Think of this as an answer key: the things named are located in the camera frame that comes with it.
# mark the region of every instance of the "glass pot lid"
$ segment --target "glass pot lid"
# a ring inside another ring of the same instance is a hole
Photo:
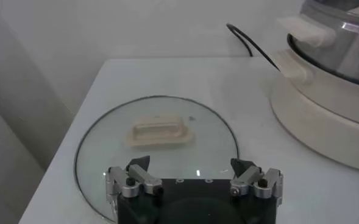
[[[170,142],[172,136],[183,138]],[[148,172],[157,178],[232,179],[230,159],[238,157],[238,144],[222,117],[193,100],[151,96],[122,104],[100,117],[77,149],[74,176],[85,201],[113,221],[104,172],[147,155]]]

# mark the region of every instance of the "white countertop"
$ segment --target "white countertop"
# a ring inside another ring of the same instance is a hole
[[[241,159],[283,172],[277,223],[359,223],[359,171],[306,148],[274,117],[268,95],[273,80],[281,77],[259,57],[107,61],[20,224],[106,223],[77,191],[73,162],[78,143],[109,109],[159,94],[192,98],[213,108],[234,129]]]

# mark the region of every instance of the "white wall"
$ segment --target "white wall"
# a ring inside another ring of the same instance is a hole
[[[0,114],[45,168],[73,116],[10,30],[0,18]]]
[[[18,223],[43,174],[0,116],[0,223]]]
[[[246,55],[225,23],[267,51],[285,47],[274,20],[303,0],[0,0],[0,15],[76,113],[107,58]]]
[[[106,59],[247,55],[226,23],[283,49],[302,2],[0,0],[0,113],[45,167]]]

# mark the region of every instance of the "pot lid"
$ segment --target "pot lid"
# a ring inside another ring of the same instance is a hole
[[[113,221],[105,171],[147,155],[157,178],[232,179],[238,145],[226,121],[193,100],[152,96],[122,104],[100,117],[77,149],[74,174],[85,201]]]

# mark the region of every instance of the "metal rim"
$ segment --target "metal rim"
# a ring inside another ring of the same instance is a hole
[[[302,50],[300,50],[295,44],[294,44],[294,38],[291,34],[288,34],[288,44],[289,47],[298,55],[300,56],[302,59],[304,59],[305,61],[309,62],[310,64],[314,65],[315,67],[318,67],[321,70],[324,70],[325,72],[328,72],[329,74],[335,75],[341,79],[344,79],[346,81],[352,82],[354,84],[359,85],[359,80],[358,79],[354,79],[351,77],[348,77],[340,72],[337,72],[333,69],[327,68],[324,65],[320,64],[319,62],[317,62],[316,60],[312,59],[311,57],[309,57],[306,53],[304,53]]]
[[[123,106],[126,106],[130,103],[134,103],[134,102],[137,102],[137,101],[141,101],[141,100],[146,100],[146,99],[152,99],[152,98],[174,98],[174,99],[181,99],[181,100],[186,100],[186,101],[189,101],[189,102],[192,102],[192,103],[195,103],[197,105],[200,105],[206,109],[208,109],[210,112],[212,112],[214,115],[216,115],[223,123],[224,125],[228,128],[230,134],[232,135],[232,138],[233,138],[233,141],[235,143],[235,146],[236,146],[236,157],[239,159],[240,158],[240,151],[239,151],[239,144],[238,144],[238,141],[237,141],[237,138],[233,132],[233,130],[231,129],[231,127],[229,126],[228,122],[225,121],[215,110],[211,109],[210,107],[202,104],[202,103],[199,103],[195,100],[192,100],[192,99],[188,99],[188,98],[183,98],[183,97],[177,97],[177,96],[165,96],[165,95],[155,95],[155,96],[146,96],[146,97],[141,97],[141,98],[138,98],[138,99],[134,99],[134,100],[131,100],[131,101],[128,101],[126,103],[122,103],[110,110],[108,110],[108,112],[104,113],[101,117],[99,117],[96,121],[94,121],[94,123],[88,128],[88,130],[86,131],[86,133],[84,133],[82,139],[80,140],[80,143],[78,144],[77,146],[77,150],[76,150],[76,153],[75,153],[75,157],[74,157],[74,182],[75,182],[75,185],[77,187],[77,191],[79,192],[79,194],[82,196],[83,200],[89,205],[89,207],[95,212],[97,213],[97,215],[99,215],[102,219],[104,219],[105,221],[107,222],[110,222],[110,223],[116,223],[114,222],[113,220],[109,219],[108,217],[104,216],[103,214],[101,214],[97,209],[95,209],[93,207],[93,205],[86,199],[86,197],[84,196],[81,188],[80,188],[80,185],[79,185],[79,182],[78,182],[78,179],[77,179],[77,172],[76,172],[76,166],[77,166],[77,156],[79,154],[79,150],[80,150],[80,147],[82,146],[85,138],[87,137],[87,135],[90,133],[91,129],[99,122],[101,121],[103,118],[105,118],[108,114],[110,114],[112,111],[115,111]]]
[[[321,4],[315,0],[307,0],[307,3],[311,5],[316,10],[321,11],[322,13],[330,16],[337,17],[341,20],[350,21],[356,24],[359,24],[359,14],[346,12],[337,8],[333,8],[329,5]]]

